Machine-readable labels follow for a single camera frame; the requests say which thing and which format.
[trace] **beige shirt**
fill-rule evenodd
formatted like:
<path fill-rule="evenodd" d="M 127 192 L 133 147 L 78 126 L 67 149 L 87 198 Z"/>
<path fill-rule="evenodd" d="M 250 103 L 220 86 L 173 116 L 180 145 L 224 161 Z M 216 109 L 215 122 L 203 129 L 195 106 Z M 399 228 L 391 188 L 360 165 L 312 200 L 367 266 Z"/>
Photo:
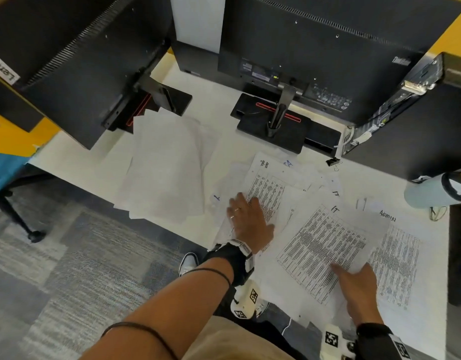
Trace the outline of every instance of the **beige shirt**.
<path fill-rule="evenodd" d="M 294 360 L 232 321 L 212 316 L 182 360 Z"/>

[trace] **shoe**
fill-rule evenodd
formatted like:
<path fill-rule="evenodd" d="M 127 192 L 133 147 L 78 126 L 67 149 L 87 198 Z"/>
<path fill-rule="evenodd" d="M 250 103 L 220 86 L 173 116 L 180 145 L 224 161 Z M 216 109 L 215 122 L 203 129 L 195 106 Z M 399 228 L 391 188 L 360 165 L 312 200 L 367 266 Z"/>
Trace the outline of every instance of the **shoe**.
<path fill-rule="evenodd" d="M 255 304 L 255 317 L 259 318 L 267 308 L 269 308 L 270 303 L 263 299 L 258 299 Z"/>
<path fill-rule="evenodd" d="M 199 266 L 199 259 L 193 252 L 188 252 L 184 255 L 179 266 L 179 276 L 182 277 L 185 273 L 190 272 L 192 269 L 196 269 Z"/>

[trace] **chair caster wheel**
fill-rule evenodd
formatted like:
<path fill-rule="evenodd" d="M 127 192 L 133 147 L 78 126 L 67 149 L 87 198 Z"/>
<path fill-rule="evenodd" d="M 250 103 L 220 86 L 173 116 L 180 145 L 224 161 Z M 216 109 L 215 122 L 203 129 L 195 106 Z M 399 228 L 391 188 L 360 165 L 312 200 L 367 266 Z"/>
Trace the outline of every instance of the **chair caster wheel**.
<path fill-rule="evenodd" d="M 35 244 L 44 240 L 46 233 L 44 231 L 32 231 L 29 235 L 27 235 L 27 237 L 29 238 L 30 242 Z"/>

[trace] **lenovo logo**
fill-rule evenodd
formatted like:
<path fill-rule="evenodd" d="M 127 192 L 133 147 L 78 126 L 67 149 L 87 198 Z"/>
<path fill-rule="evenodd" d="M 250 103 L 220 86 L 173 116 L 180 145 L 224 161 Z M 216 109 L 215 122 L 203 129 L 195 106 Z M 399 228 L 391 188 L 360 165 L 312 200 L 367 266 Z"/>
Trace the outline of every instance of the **lenovo logo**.
<path fill-rule="evenodd" d="M 13 85 L 20 77 L 0 59 L 0 78 L 2 78 L 8 84 Z"/>
<path fill-rule="evenodd" d="M 399 58 L 398 56 L 395 56 L 392 63 L 400 64 L 401 66 L 408 66 L 411 61 L 406 58 Z"/>

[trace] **black pants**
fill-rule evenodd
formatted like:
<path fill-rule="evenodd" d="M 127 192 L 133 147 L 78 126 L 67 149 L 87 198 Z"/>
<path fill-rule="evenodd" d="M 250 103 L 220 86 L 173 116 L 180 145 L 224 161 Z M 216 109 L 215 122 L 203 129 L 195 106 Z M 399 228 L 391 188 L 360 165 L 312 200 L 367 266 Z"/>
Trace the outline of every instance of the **black pants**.
<path fill-rule="evenodd" d="M 233 298 L 234 293 L 232 293 L 232 290 L 229 290 L 222 302 L 219 304 L 219 307 L 215 310 L 214 316 L 227 318 L 229 321 L 234 322 L 254 335 L 274 344 L 295 360 L 307 360 L 303 354 L 289 345 L 284 336 L 282 336 L 281 332 L 269 321 L 257 322 L 255 317 L 250 320 L 243 320 L 234 316 L 231 311 L 231 301 Z"/>

